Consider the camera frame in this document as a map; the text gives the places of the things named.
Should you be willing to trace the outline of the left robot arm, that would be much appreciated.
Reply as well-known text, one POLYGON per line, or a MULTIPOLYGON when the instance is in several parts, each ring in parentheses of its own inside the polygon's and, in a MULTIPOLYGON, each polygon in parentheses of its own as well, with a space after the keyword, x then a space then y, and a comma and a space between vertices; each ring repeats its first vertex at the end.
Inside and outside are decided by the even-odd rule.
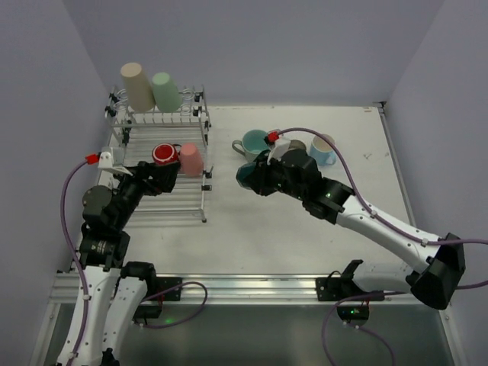
POLYGON ((124 227, 143 196, 173 190, 179 162, 139 162, 109 188, 96 185, 82 199, 82 241, 72 250, 80 283, 58 365, 117 365, 124 336, 147 291, 156 284, 151 263, 125 262, 130 236, 124 227))

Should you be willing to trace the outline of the dark green mug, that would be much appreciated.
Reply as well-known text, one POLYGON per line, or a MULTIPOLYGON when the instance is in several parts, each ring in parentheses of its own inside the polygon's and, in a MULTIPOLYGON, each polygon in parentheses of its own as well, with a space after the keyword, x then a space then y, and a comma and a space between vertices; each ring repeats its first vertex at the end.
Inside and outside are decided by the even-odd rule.
POLYGON ((249 183, 247 182, 249 176, 255 170, 254 162, 247 162, 246 164, 240 166, 236 172, 236 180, 241 188, 251 190, 249 183))

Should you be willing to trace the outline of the red mug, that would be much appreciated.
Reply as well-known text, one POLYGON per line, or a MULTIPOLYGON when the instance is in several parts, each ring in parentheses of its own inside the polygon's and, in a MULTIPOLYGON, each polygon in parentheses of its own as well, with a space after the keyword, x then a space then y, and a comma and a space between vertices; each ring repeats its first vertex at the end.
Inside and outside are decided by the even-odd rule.
POLYGON ((152 160, 157 165, 168 165, 179 161, 180 144, 161 143, 152 150, 152 160))

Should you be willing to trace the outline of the light blue patterned cup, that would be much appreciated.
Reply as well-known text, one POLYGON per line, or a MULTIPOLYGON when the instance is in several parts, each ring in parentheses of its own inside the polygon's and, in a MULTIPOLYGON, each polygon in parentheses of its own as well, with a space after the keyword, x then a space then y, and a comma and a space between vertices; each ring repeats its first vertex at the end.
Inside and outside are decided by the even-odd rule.
POLYGON ((334 165, 336 153, 334 149, 321 137, 315 136, 310 143, 309 155, 316 160, 318 166, 334 165))

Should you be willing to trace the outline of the pink tumbler cup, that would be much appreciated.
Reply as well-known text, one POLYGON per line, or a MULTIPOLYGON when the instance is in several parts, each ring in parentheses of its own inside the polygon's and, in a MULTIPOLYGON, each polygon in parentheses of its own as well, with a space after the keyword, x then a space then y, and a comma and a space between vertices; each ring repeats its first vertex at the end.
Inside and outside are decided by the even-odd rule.
POLYGON ((204 170, 204 161, 197 146, 185 143, 180 148, 181 170, 188 177, 198 177, 204 170))

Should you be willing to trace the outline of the sage green mug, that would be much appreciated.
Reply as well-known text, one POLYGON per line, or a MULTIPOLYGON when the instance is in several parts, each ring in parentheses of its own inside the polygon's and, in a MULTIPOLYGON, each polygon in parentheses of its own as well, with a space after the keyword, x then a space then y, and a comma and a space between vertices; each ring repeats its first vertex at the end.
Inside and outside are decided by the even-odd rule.
POLYGON ((247 162, 252 162, 260 153, 269 149, 265 142, 267 136, 268 133, 264 130, 250 130, 243 135, 241 140, 234 140, 231 147, 247 162))

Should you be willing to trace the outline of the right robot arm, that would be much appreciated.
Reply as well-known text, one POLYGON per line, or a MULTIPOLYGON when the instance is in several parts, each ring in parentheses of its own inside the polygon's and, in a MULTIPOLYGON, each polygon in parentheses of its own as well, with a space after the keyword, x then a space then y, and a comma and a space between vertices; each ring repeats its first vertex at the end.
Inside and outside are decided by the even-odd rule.
POLYGON ((238 169, 236 180, 261 196, 281 192, 296 198, 311 216, 354 231, 402 261, 379 265, 355 259, 338 277, 317 281, 325 290, 321 300, 361 295, 383 300, 384 292, 397 291, 444 310, 464 274, 461 244, 444 245, 435 234, 421 233, 370 204, 361 204, 352 188, 323 177, 316 161, 301 149, 289 150, 280 159, 269 159, 263 152, 238 169))

